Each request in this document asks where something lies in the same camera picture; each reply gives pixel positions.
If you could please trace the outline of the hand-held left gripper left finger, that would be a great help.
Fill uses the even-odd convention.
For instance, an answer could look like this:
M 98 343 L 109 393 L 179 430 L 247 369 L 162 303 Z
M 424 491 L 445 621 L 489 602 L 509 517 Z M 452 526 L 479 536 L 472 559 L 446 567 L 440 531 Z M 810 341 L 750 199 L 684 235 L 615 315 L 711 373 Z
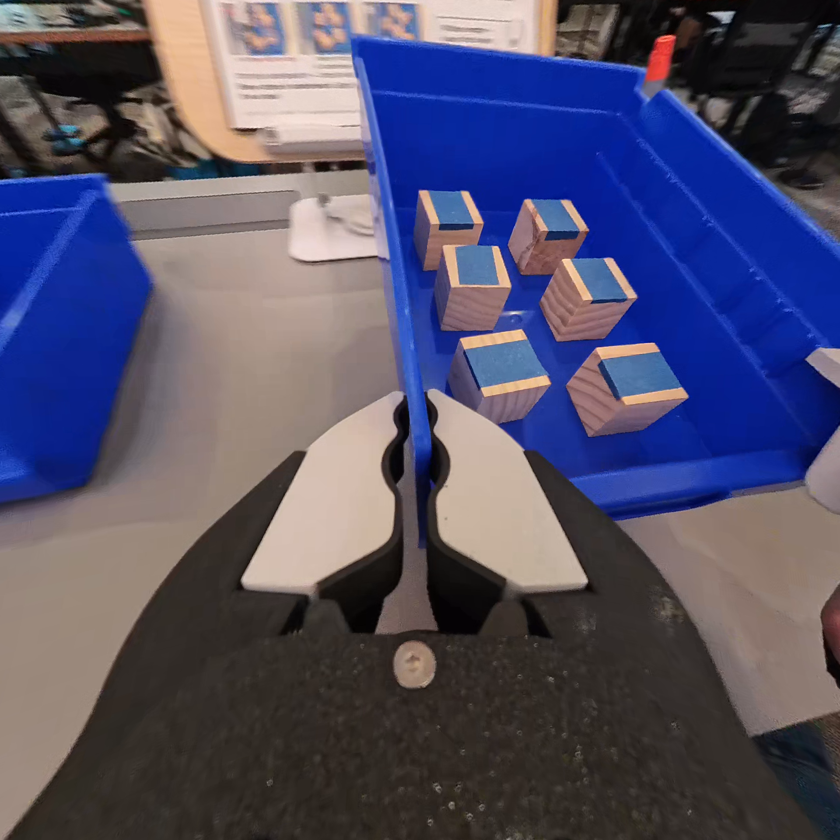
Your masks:
M 240 578 L 244 592 L 334 602 L 350 630 L 372 634 L 403 576 L 399 483 L 406 396 L 390 392 L 304 452 Z

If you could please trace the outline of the printed instruction sheet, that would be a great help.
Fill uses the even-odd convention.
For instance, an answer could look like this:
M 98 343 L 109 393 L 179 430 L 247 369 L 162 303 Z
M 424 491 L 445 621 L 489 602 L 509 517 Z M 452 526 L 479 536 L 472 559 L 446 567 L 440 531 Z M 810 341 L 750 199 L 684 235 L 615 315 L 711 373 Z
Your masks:
M 525 54 L 542 40 L 536 1 L 211 1 L 203 12 L 236 130 L 357 121 L 354 36 Z

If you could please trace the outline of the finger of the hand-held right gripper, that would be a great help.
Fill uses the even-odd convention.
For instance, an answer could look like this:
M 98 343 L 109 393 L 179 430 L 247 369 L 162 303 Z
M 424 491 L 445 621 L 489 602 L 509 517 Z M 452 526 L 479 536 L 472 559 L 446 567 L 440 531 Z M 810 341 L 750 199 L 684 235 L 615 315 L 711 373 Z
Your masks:
M 805 474 L 809 495 L 823 508 L 839 513 L 840 430 L 826 441 Z
M 819 348 L 806 357 L 806 362 L 837 389 L 840 386 L 840 350 Z

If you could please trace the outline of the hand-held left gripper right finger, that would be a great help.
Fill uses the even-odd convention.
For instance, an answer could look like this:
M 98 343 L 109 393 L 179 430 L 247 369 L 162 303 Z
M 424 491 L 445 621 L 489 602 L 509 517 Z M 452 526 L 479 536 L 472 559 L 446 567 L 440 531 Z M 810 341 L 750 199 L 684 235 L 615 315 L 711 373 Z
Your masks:
M 498 604 L 582 592 L 589 581 L 526 451 L 437 389 L 432 434 L 427 590 L 438 629 L 476 634 Z

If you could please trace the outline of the orange traffic cone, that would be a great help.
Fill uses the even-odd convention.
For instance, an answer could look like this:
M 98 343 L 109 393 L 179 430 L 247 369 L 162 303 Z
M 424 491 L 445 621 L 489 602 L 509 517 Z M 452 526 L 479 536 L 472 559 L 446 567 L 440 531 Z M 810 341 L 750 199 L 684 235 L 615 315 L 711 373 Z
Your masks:
M 673 55 L 676 47 L 675 35 L 663 35 L 656 38 L 647 61 L 643 94 L 652 98 L 665 89 L 669 78 Z

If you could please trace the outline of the cluster of taped wooden cubes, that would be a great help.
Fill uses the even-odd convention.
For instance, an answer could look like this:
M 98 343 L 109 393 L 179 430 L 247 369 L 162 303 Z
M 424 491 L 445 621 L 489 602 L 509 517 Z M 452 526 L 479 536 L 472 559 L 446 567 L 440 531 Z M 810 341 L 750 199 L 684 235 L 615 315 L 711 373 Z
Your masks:
M 421 268 L 436 270 L 438 326 L 468 333 L 449 367 L 449 390 L 503 425 L 525 418 L 552 382 L 522 329 L 495 331 L 512 284 L 501 248 L 480 244 L 483 228 L 467 191 L 419 191 L 413 242 Z M 528 198 L 508 240 L 521 275 L 549 277 L 539 310 L 560 343 L 605 339 L 637 300 L 614 258 L 578 256 L 588 234 L 570 200 Z M 590 437 L 645 430 L 688 399 L 655 343 L 596 347 L 566 390 Z

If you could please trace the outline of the blue plastic bin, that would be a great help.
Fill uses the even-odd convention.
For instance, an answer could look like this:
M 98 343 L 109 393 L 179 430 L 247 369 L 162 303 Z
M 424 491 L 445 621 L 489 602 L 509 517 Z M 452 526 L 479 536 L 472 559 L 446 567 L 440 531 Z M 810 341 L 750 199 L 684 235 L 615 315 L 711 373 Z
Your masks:
M 1 502 L 85 485 L 151 277 L 103 175 L 1 184 Z
M 506 424 L 614 519 L 800 483 L 838 427 L 838 388 L 807 356 L 838 348 L 838 244 L 642 70 L 357 37 L 353 68 L 382 211 L 392 341 L 416 489 L 433 487 L 425 393 L 444 391 L 459 333 L 438 327 L 435 270 L 413 243 L 420 190 L 466 190 L 500 247 L 522 329 L 551 387 Z M 613 257 L 638 300 L 607 343 L 656 343 L 688 400 L 648 429 L 586 436 L 565 389 L 594 342 L 558 343 L 508 239 L 528 198 L 571 200 L 583 257 Z

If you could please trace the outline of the person's legs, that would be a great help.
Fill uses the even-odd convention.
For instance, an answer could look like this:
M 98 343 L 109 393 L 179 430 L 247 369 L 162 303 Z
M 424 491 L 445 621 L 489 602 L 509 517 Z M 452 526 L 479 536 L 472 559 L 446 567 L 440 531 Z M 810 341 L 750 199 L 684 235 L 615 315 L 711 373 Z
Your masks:
M 825 839 L 839 838 L 838 765 L 816 721 L 752 737 L 785 792 Z

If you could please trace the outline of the black office chair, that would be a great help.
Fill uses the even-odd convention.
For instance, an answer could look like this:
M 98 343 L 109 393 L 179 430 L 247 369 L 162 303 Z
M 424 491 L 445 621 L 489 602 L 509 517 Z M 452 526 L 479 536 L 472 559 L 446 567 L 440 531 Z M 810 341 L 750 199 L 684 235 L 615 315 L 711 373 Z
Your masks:
M 793 118 L 780 87 L 827 20 L 838 20 L 838 2 L 747 2 L 725 29 L 708 30 L 684 65 L 698 119 L 712 128 L 709 104 L 723 100 L 730 108 L 718 134 L 753 163 L 783 160 Z

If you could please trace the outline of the wood and white document stand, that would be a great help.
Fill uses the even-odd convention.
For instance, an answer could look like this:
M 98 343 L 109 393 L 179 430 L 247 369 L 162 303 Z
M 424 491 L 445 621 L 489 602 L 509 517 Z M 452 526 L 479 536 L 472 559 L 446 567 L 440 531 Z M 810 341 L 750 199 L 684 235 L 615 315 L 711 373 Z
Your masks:
M 203 2 L 144 2 L 156 56 L 177 115 L 208 151 L 248 164 L 333 164 L 362 162 L 360 115 L 351 124 L 307 125 L 284 121 L 278 128 L 239 130 L 230 125 L 217 71 L 214 41 Z M 541 47 L 553 54 L 558 2 L 543 2 Z

